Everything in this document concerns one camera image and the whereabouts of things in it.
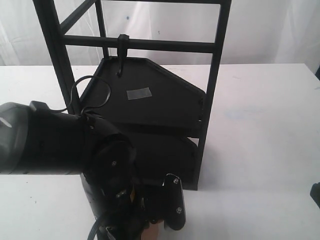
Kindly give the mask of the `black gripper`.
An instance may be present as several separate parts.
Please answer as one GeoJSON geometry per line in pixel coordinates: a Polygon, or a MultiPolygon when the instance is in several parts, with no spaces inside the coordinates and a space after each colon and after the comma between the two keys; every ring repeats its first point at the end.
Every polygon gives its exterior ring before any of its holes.
{"type": "Polygon", "coordinates": [[[133,189],[127,206],[105,211],[94,223],[98,240],[140,240],[144,230],[163,221],[172,231],[186,224],[182,180],[168,173],[161,186],[139,185],[133,189]]]}

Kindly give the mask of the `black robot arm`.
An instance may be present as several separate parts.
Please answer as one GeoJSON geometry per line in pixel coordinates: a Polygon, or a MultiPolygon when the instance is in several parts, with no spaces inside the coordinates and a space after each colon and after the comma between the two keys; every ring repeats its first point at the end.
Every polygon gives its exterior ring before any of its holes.
{"type": "Polygon", "coordinates": [[[135,159],[128,137],[91,111],[66,114],[38,101],[0,107],[1,174],[80,175],[95,217],[90,240],[139,240],[158,222],[185,226],[181,179],[168,173],[146,187],[135,159]]]}

